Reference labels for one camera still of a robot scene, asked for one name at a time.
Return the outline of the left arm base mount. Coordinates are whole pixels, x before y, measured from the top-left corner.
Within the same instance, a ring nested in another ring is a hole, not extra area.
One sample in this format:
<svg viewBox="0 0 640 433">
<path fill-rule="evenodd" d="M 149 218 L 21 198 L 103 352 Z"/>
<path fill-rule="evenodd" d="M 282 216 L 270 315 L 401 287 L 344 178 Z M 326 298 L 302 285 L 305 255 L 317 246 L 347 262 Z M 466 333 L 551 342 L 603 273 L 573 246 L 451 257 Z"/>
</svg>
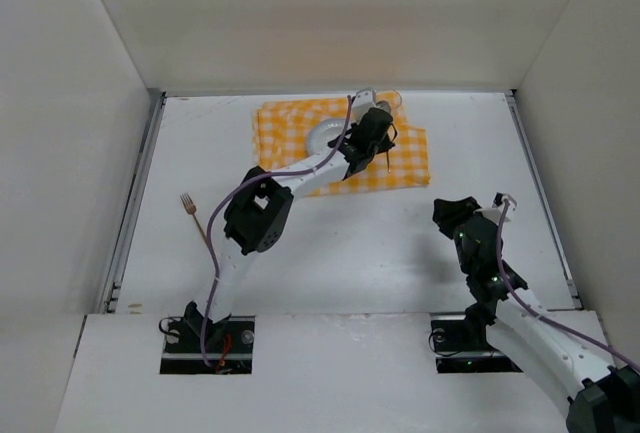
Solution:
<svg viewBox="0 0 640 433">
<path fill-rule="evenodd" d="M 164 375 L 248 375 L 252 373 L 255 318 L 229 316 L 213 324 L 207 321 L 201 351 L 204 317 L 194 302 L 182 316 L 168 316 L 158 323 L 164 336 L 160 373 Z"/>
</svg>

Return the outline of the white round plate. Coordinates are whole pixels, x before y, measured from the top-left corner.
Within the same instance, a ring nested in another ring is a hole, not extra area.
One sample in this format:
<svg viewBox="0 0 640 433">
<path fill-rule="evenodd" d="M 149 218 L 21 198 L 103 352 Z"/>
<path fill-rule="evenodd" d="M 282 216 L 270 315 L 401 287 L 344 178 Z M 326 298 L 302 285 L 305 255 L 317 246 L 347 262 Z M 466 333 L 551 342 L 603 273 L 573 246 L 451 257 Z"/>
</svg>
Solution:
<svg viewBox="0 0 640 433">
<path fill-rule="evenodd" d="M 344 119 L 329 118 L 313 126 L 305 138 L 305 149 L 308 156 L 318 154 L 324 148 L 333 148 L 333 143 L 339 138 L 347 138 L 351 122 Z"/>
</svg>

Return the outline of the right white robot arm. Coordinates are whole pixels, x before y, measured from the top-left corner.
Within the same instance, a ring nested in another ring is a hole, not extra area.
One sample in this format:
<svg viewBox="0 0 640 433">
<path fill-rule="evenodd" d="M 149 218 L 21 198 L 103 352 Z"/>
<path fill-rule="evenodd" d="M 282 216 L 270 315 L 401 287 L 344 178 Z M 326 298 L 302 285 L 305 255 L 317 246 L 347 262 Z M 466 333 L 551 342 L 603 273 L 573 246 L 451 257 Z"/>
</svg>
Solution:
<svg viewBox="0 0 640 433">
<path fill-rule="evenodd" d="M 512 196 L 482 207 L 475 198 L 437 199 L 432 220 L 453 241 L 475 302 L 465 325 L 501 352 L 555 404 L 570 432 L 636 432 L 639 366 L 612 347 L 560 323 L 503 258 Z"/>
</svg>

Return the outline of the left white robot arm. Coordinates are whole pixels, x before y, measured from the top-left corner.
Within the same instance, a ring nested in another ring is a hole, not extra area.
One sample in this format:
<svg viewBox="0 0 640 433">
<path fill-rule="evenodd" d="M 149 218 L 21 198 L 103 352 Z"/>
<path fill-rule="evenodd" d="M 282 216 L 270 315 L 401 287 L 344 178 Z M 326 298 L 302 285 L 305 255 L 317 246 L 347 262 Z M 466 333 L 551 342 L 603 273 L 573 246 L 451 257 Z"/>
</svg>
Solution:
<svg viewBox="0 0 640 433">
<path fill-rule="evenodd" d="M 206 296 L 185 307 L 184 322 L 196 334 L 203 357 L 218 343 L 231 316 L 237 290 L 257 256 L 282 237 L 294 201 L 365 170 L 394 147 L 391 106 L 386 101 L 360 107 L 347 116 L 338 137 L 319 152 L 287 167 L 250 169 L 214 209 L 206 244 L 213 279 Z"/>
</svg>

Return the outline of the clear plastic cup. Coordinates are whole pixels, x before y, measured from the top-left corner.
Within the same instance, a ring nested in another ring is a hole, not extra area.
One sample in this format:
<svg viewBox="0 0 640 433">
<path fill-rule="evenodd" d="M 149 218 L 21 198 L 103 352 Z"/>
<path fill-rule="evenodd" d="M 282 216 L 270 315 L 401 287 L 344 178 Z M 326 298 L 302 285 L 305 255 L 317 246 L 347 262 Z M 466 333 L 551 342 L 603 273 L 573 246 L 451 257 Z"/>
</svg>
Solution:
<svg viewBox="0 0 640 433">
<path fill-rule="evenodd" d="M 397 90 L 376 90 L 376 102 L 383 102 L 388 105 L 390 113 L 397 123 L 406 121 L 406 114 L 403 106 L 403 98 Z"/>
</svg>

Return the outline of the copper fork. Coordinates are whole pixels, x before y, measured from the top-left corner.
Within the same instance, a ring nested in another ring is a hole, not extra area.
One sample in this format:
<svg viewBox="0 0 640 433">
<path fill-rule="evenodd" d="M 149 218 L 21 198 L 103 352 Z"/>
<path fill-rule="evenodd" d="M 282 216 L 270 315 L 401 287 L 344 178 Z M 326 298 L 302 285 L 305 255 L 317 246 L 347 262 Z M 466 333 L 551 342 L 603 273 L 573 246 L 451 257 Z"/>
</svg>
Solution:
<svg viewBox="0 0 640 433">
<path fill-rule="evenodd" d="M 180 200 L 181 203 L 183 205 L 183 208 L 186 212 L 187 215 L 189 215 L 192 220 L 194 221 L 198 232 L 204 242 L 204 244 L 207 244 L 207 237 L 206 237 L 206 233 L 203 229 L 203 227 L 201 226 L 201 223 L 199 222 L 198 218 L 197 218 L 197 207 L 195 202 L 193 201 L 193 199 L 191 198 L 191 196 L 188 193 L 182 193 L 180 195 Z"/>
</svg>

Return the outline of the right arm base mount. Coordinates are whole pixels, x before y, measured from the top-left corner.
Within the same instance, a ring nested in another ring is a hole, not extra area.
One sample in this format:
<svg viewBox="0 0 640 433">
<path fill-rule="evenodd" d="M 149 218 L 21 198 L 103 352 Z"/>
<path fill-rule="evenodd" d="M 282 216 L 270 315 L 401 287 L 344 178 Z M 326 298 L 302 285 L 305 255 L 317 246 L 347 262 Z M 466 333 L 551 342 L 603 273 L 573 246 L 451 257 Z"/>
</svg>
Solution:
<svg viewBox="0 0 640 433">
<path fill-rule="evenodd" d="M 428 344 L 439 374 L 521 373 L 522 370 L 486 339 L 491 317 L 477 304 L 464 313 L 436 314 L 430 319 Z"/>
</svg>

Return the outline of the yellow checkered cloth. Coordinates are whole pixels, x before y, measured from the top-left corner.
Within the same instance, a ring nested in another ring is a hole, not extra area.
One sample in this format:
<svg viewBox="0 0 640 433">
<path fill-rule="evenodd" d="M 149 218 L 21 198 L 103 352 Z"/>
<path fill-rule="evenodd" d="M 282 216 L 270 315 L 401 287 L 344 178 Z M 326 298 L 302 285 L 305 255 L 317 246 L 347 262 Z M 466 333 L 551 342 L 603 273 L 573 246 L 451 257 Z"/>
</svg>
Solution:
<svg viewBox="0 0 640 433">
<path fill-rule="evenodd" d="M 305 138 L 311 128 L 329 118 L 344 119 L 347 100 L 311 98 L 269 101 L 252 114 L 253 148 L 256 162 L 265 170 L 276 170 L 308 157 Z M 365 171 L 345 181 L 313 192 L 315 196 L 365 193 L 422 187 L 430 182 L 426 130 L 406 121 L 394 125 L 398 135 L 390 152 L 391 174 L 385 155 L 378 155 Z"/>
</svg>

